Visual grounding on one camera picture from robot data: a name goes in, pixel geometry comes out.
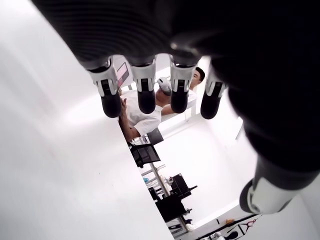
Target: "white wall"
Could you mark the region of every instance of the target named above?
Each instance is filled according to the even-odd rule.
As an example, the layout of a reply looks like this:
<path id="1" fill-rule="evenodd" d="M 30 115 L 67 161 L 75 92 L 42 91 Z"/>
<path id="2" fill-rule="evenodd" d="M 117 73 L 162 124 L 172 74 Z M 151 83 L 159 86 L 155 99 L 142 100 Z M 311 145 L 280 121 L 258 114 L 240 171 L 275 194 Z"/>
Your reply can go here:
<path id="1" fill-rule="evenodd" d="M 30 1 L 0 5 L 0 239 L 173 239 L 89 75 Z"/>
<path id="2" fill-rule="evenodd" d="M 160 172 L 166 176 L 181 173 L 189 187 L 198 185 L 182 202 L 186 208 L 193 209 L 187 218 L 193 219 L 193 224 L 201 225 L 206 219 L 216 217 L 221 208 L 234 203 L 244 184 L 239 181 L 237 169 L 210 131 L 208 122 L 201 116 L 172 128 L 162 130 L 165 139 L 155 145 L 161 161 L 166 164 Z"/>
<path id="3" fill-rule="evenodd" d="M 230 211 L 218 217 L 220 225 L 216 220 L 197 228 L 195 231 L 190 232 L 179 240 L 195 240 L 207 233 L 218 229 L 224 225 L 226 219 L 239 219 L 248 216 L 247 212 L 243 212 L 239 206 L 231 209 Z M 257 217 L 250 218 L 243 221 L 246 223 L 252 221 Z M 225 234 L 233 227 L 225 228 L 221 231 Z M 291 203 L 281 212 L 272 215 L 261 216 L 250 227 L 243 240 L 319 240 L 320 236 L 317 228 L 309 215 L 309 212 L 302 200 L 301 196 L 296 196 Z"/>
<path id="4" fill-rule="evenodd" d="M 161 171 L 166 176 L 181 173 L 190 187 L 198 185 L 183 200 L 186 208 L 193 208 L 187 217 L 196 226 L 217 217 L 222 208 L 234 207 L 254 176 L 257 154 L 241 126 L 227 92 L 215 118 L 205 120 L 198 114 L 185 122 L 179 114 L 159 126 L 164 141 L 155 148 L 167 165 Z"/>

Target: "short dark hair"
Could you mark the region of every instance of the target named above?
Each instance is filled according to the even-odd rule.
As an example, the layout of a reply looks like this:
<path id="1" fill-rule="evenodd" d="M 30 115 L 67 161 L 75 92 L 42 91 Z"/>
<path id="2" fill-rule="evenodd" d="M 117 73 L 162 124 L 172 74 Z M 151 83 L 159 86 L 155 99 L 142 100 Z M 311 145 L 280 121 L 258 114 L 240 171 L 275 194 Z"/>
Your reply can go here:
<path id="1" fill-rule="evenodd" d="M 205 79 L 205 72 L 200 68 L 200 67 L 196 67 L 195 70 L 197 70 L 200 73 L 200 81 L 202 82 Z"/>

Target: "black fingertip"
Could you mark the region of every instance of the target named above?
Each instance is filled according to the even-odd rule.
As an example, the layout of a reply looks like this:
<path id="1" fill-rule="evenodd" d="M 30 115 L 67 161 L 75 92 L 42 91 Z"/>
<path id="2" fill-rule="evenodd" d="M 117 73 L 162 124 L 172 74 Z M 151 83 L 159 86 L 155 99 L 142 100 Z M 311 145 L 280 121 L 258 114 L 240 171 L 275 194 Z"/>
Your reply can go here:
<path id="1" fill-rule="evenodd" d="M 252 180 L 249 181 L 243 188 L 241 194 L 240 194 L 240 199 L 239 199 L 239 204 L 240 208 L 247 212 L 247 213 L 254 213 L 250 210 L 249 205 L 248 205 L 248 192 L 249 188 L 252 186 Z"/>
<path id="2" fill-rule="evenodd" d="M 208 96 L 206 92 L 203 94 L 200 112 L 203 118 L 213 119 L 218 112 L 221 97 L 216 97 L 213 94 Z"/>
<path id="3" fill-rule="evenodd" d="M 121 113 L 121 101 L 119 93 L 116 92 L 115 95 L 105 95 L 101 97 L 102 108 L 104 114 L 109 118 L 119 117 Z"/>
<path id="4" fill-rule="evenodd" d="M 188 92 L 174 92 L 171 93 L 171 108 L 177 113 L 181 114 L 187 109 Z"/>
<path id="5" fill-rule="evenodd" d="M 155 91 L 138 91 L 138 104 L 141 112 L 151 114 L 156 109 Z"/>

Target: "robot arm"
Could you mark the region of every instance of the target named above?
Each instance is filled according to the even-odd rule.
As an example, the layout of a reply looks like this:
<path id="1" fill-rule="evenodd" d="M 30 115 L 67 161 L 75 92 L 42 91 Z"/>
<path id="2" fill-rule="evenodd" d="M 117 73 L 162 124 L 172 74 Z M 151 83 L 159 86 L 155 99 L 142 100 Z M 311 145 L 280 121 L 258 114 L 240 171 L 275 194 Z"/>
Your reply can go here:
<path id="1" fill-rule="evenodd" d="M 215 116 L 227 84 L 231 104 L 259 156 L 255 176 L 240 196 L 245 211 L 281 211 L 319 174 L 320 119 L 311 106 L 320 95 L 315 84 L 318 14 L 306 10 L 305 16 L 312 17 L 301 17 L 301 6 L 294 4 L 200 1 L 195 21 L 190 17 L 195 5 L 188 1 L 32 1 L 89 71 L 108 117 L 121 109 L 111 56 L 129 61 L 145 113 L 155 106 L 156 54 L 172 55 L 171 108 L 177 113 L 187 107 L 198 60 L 211 56 L 220 80 L 209 74 L 201 114 Z"/>

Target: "man's hand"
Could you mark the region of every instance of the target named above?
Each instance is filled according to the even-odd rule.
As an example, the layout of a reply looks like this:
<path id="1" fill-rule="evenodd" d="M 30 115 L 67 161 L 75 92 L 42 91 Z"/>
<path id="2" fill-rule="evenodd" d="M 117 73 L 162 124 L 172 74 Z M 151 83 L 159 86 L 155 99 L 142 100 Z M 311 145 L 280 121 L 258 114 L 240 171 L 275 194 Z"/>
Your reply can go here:
<path id="1" fill-rule="evenodd" d="M 127 99 L 125 98 L 124 100 L 120 97 L 121 101 L 121 116 L 126 115 L 126 110 L 127 110 Z"/>

